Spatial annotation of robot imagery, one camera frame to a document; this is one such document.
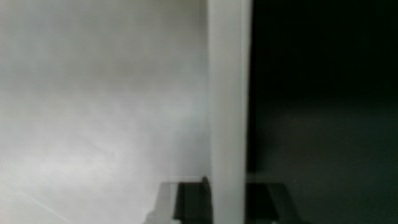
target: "vertical white strip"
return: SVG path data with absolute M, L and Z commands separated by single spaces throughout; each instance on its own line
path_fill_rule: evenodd
M 244 224 L 251 0 L 210 0 L 215 224 Z

